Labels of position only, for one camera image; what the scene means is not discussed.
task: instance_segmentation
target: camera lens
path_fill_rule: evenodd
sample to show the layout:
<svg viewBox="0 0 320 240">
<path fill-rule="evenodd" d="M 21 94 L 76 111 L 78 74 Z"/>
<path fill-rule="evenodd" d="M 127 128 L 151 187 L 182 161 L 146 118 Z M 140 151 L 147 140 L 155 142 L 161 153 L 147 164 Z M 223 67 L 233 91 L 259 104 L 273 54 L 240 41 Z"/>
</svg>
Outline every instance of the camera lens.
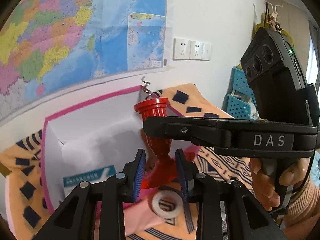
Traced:
<svg viewBox="0 0 320 240">
<path fill-rule="evenodd" d="M 248 78 L 252 77 L 252 72 L 251 72 L 251 69 L 249 67 L 246 68 L 245 73 L 247 74 Z"/>
<path fill-rule="evenodd" d="M 254 55 L 254 57 L 253 57 L 252 65 L 253 65 L 253 68 L 257 74 L 260 74 L 262 72 L 261 61 L 257 55 Z"/>
<path fill-rule="evenodd" d="M 268 45 L 263 46 L 262 54 L 267 63 L 271 63 L 273 61 L 273 53 Z"/>
</svg>

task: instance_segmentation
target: blue basket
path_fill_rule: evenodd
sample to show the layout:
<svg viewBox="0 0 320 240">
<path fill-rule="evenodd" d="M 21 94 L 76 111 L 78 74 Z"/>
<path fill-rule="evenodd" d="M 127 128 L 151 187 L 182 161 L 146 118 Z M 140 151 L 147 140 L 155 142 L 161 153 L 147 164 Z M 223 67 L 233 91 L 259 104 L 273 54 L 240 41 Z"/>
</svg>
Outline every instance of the blue basket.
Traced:
<svg viewBox="0 0 320 240">
<path fill-rule="evenodd" d="M 228 94 L 227 113 L 237 119 L 250 120 L 251 107 L 247 103 Z"/>
<path fill-rule="evenodd" d="M 252 98 L 252 103 L 255 106 L 257 106 L 253 91 L 251 88 L 249 88 L 244 71 L 236 67 L 233 67 L 233 70 L 234 70 L 234 78 L 233 78 L 232 88 Z"/>
</svg>

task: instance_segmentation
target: red plastic part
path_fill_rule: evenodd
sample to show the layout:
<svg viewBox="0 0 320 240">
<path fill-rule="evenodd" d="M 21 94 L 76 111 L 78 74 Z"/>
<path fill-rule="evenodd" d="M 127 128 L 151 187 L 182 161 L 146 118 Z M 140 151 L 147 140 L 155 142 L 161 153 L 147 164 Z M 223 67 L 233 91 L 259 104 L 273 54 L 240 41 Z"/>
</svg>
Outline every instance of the red plastic part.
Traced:
<svg viewBox="0 0 320 240">
<path fill-rule="evenodd" d="M 149 116 L 167 116 L 166 107 L 168 103 L 168 98 L 153 98 L 136 104 L 134 110 L 141 114 L 144 121 Z M 147 136 L 147 142 L 158 161 L 152 172 L 144 177 L 141 185 L 142 189 L 159 187 L 177 177 L 175 161 L 169 156 L 171 140 Z"/>
</svg>

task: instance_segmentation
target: wall socket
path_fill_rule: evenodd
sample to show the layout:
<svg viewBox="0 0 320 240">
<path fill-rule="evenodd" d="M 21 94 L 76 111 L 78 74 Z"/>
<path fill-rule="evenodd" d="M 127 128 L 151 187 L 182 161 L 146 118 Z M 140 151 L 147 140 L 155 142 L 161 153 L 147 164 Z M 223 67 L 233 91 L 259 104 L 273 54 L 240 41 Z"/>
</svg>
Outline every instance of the wall socket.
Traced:
<svg viewBox="0 0 320 240">
<path fill-rule="evenodd" d="M 211 59 L 211 44 L 210 43 L 204 43 L 203 44 L 203 50 L 202 50 L 202 59 L 203 60 L 210 60 Z"/>
<path fill-rule="evenodd" d="M 190 41 L 185 39 L 174 39 L 173 42 L 173 59 L 190 58 Z"/>
<path fill-rule="evenodd" d="M 203 42 L 191 41 L 190 59 L 202 59 Z"/>
<path fill-rule="evenodd" d="M 210 43 L 174 39 L 173 60 L 211 60 L 212 46 Z"/>
</svg>

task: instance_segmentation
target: world map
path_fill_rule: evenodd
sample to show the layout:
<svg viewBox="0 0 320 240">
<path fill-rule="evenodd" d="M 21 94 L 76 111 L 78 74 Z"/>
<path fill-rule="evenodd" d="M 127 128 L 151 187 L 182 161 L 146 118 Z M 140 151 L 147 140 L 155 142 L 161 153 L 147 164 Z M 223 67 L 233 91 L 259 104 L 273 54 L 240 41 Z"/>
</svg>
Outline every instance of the world map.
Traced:
<svg viewBox="0 0 320 240">
<path fill-rule="evenodd" d="M 161 68 L 167 0 L 22 0 L 0 31 L 0 120 L 63 88 Z"/>
</svg>

